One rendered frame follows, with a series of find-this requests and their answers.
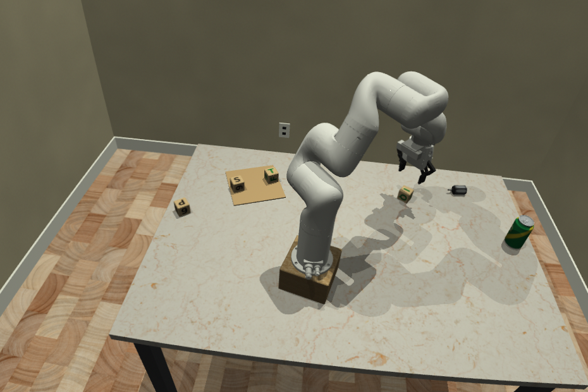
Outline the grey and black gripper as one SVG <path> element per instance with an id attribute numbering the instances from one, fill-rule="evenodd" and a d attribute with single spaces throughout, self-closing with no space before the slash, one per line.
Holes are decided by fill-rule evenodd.
<path id="1" fill-rule="evenodd" d="M 410 163 L 411 165 L 415 166 L 421 172 L 421 175 L 420 175 L 419 181 L 418 181 L 419 185 L 421 183 L 425 182 L 426 176 L 429 176 L 433 172 L 436 171 L 435 167 L 431 163 L 433 152 L 434 152 L 434 146 L 433 145 L 425 146 L 423 149 L 420 149 L 420 151 L 422 151 L 422 156 L 419 160 L 416 161 L 415 159 L 411 158 L 410 156 L 406 155 L 405 153 L 402 153 L 402 151 L 397 149 L 398 157 L 400 159 L 399 160 L 400 165 L 399 165 L 398 171 L 404 170 L 407 162 Z M 427 167 L 429 167 L 430 171 L 428 171 Z"/>

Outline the green drink can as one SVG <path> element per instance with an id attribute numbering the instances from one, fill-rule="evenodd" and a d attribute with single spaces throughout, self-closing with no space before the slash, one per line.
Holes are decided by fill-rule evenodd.
<path id="1" fill-rule="evenodd" d="M 533 229 L 534 220 L 531 217 L 526 215 L 517 217 L 505 236 L 506 244 L 511 248 L 522 248 Z"/>

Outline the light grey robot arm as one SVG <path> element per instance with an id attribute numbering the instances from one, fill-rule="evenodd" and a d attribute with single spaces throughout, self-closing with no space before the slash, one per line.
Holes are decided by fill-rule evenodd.
<path id="1" fill-rule="evenodd" d="M 447 90 L 420 73 L 408 71 L 395 79 L 372 72 L 359 83 L 340 129 L 321 123 L 308 132 L 286 174 L 306 203 L 300 215 L 298 245 L 291 253 L 293 266 L 306 279 L 332 266 L 331 239 L 343 200 L 342 188 L 321 163 L 336 176 L 350 175 L 378 133 L 378 109 L 412 135 L 407 141 L 400 140 L 396 148 L 417 161 L 422 156 L 420 149 L 444 138 L 447 103 Z"/>

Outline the tan mat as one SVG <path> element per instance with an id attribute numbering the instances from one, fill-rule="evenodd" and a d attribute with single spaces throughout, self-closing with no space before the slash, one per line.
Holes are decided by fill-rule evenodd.
<path id="1" fill-rule="evenodd" d="M 274 166 L 270 165 L 226 171 L 233 205 L 251 204 L 255 202 L 286 198 L 279 179 L 277 182 L 268 184 L 264 178 L 264 170 L 272 167 Z M 230 187 L 230 178 L 240 175 L 245 182 L 245 190 L 234 193 Z"/>

